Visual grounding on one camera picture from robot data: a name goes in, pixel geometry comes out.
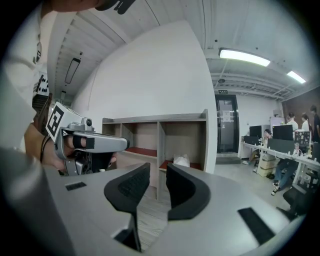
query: black strap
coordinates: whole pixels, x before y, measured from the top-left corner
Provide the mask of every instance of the black strap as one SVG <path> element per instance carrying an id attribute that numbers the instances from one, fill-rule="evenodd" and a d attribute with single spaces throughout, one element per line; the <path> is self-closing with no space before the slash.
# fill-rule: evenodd
<path id="1" fill-rule="evenodd" d="M 80 136 L 73 136 L 72 144 L 75 149 L 83 149 L 84 147 L 81 145 L 81 138 Z"/>
<path id="2" fill-rule="evenodd" d="M 46 144 L 48 143 L 48 141 L 50 140 L 50 137 L 47 137 L 45 136 L 42 140 L 42 143 L 41 143 L 41 153 L 40 153 L 40 163 L 42 163 L 42 160 L 44 158 L 44 151 L 45 151 L 45 147 L 46 147 Z"/>

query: wooden shelf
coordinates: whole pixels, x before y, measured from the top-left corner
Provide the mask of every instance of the wooden shelf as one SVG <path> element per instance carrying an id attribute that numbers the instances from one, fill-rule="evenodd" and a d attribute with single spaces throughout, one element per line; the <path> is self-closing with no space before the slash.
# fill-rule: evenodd
<path id="1" fill-rule="evenodd" d="M 125 153 L 130 153 L 137 156 L 145 156 L 148 158 L 154 158 L 157 159 L 157 151 L 153 149 L 147 149 L 147 148 L 140 148 L 140 147 L 129 147 L 125 151 L 122 151 Z"/>
<path id="2" fill-rule="evenodd" d="M 166 171 L 166 170 L 167 170 L 167 165 L 168 165 L 169 163 L 173 163 L 173 161 L 165 160 L 165 161 L 160 165 L 159 169 L 162 170 L 162 171 Z M 202 171 L 202 168 L 201 168 L 200 163 L 191 162 L 191 163 L 190 163 L 190 167 Z"/>

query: white wall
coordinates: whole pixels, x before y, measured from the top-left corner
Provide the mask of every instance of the white wall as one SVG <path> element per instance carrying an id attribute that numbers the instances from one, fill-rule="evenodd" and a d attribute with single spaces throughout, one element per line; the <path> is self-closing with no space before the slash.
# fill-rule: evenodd
<path id="1" fill-rule="evenodd" d="M 247 135 L 250 126 L 269 125 L 270 117 L 274 116 L 274 110 L 281 110 L 283 116 L 282 104 L 276 100 L 264 99 L 260 97 L 237 95 L 239 115 L 239 151 L 238 156 L 247 158 L 250 151 L 242 152 L 240 156 L 241 136 Z"/>
<path id="2" fill-rule="evenodd" d="M 39 95 L 44 95 L 44 96 L 49 96 L 49 87 L 48 87 L 48 75 L 46 73 L 43 73 L 43 72 L 39 72 L 39 78 L 43 75 L 43 78 L 42 79 L 45 79 L 45 81 L 41 81 L 41 84 L 39 86 L 39 89 L 38 89 L 38 92 L 37 94 Z"/>
<path id="3" fill-rule="evenodd" d="M 97 132 L 102 131 L 102 118 L 202 113 L 208 109 L 206 172 L 214 172 L 215 94 L 204 53 L 186 21 L 157 27 L 108 56 L 79 90 L 72 108 L 92 118 Z"/>

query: floor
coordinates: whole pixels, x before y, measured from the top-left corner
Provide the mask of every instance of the floor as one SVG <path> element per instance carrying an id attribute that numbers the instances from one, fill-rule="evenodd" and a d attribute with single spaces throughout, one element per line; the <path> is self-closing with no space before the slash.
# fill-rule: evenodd
<path id="1" fill-rule="evenodd" d="M 289 210 L 290 206 L 283 198 L 283 193 L 287 191 L 289 187 L 272 196 L 271 192 L 274 188 L 272 185 L 273 181 L 252 172 L 252 169 L 253 166 L 242 163 L 222 164 L 215 166 L 214 174 L 242 184 L 274 207 Z M 156 194 L 156 188 L 149 186 L 137 207 L 138 235 L 142 251 L 148 249 L 168 223 L 167 214 L 171 209 L 169 192 L 165 195 L 166 200 L 163 202 L 156 200 Z"/>

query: person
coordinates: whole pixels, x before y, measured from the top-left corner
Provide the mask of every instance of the person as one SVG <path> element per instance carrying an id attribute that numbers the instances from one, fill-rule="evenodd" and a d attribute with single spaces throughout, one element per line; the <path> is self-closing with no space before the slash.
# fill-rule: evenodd
<path id="1" fill-rule="evenodd" d="M 271 192 L 274 196 L 278 191 L 283 189 L 290 178 L 298 168 L 298 163 L 290 159 L 281 159 L 275 169 L 273 186 L 275 187 Z M 286 169 L 285 174 L 282 177 L 282 170 Z"/>
<path id="2" fill-rule="evenodd" d="M 301 129 L 305 130 L 306 132 L 311 132 L 311 134 L 312 134 L 312 127 L 310 125 L 309 117 L 307 116 L 307 114 L 302 113 L 301 119 L 303 121 Z"/>
<path id="3" fill-rule="evenodd" d="M 292 125 L 292 129 L 293 131 L 298 130 L 298 124 L 295 121 L 295 114 L 293 112 L 289 113 L 289 118 L 288 118 L 288 122 L 286 123 L 287 126 Z"/>
<path id="4" fill-rule="evenodd" d="M 271 131 L 270 131 L 269 129 L 265 129 L 265 130 L 264 130 L 263 138 L 264 138 L 264 139 L 271 139 L 271 138 L 272 138 L 272 133 L 271 133 Z M 251 154 L 251 156 L 250 156 L 250 158 L 249 158 L 249 161 L 242 161 L 242 163 L 243 163 L 244 165 L 250 165 L 251 163 L 253 163 L 253 161 L 255 160 L 255 158 L 256 158 L 259 154 L 260 154 L 260 150 L 259 150 L 259 149 L 253 151 L 252 154 Z M 254 173 L 256 173 L 257 170 L 258 170 L 258 167 L 255 167 L 255 168 L 253 168 L 252 171 L 253 171 Z"/>
<path id="5" fill-rule="evenodd" d="M 32 106 L 33 89 L 35 81 L 39 80 L 37 76 L 37 64 L 41 58 L 40 43 L 40 23 L 44 16 L 56 12 L 80 12 L 91 8 L 99 7 L 100 10 L 108 8 L 109 0 L 45 0 L 37 9 L 26 19 L 19 31 L 16 33 L 11 45 L 1 63 L 1 72 L 4 72 L 18 91 L 20 96 L 30 106 Z M 45 137 L 31 123 L 21 142 L 21 150 L 27 155 L 40 160 L 42 143 Z M 80 140 L 83 147 L 86 146 L 86 139 Z M 75 147 L 73 137 L 64 137 L 64 151 L 67 156 L 71 155 Z M 54 142 L 48 141 L 43 149 L 42 163 L 51 165 L 58 170 L 65 170 L 64 161 L 59 159 L 54 150 Z"/>
<path id="6" fill-rule="evenodd" d="M 310 108 L 311 114 L 314 115 L 314 132 L 313 132 L 313 142 L 320 143 L 320 118 L 317 114 L 317 107 L 312 105 Z"/>

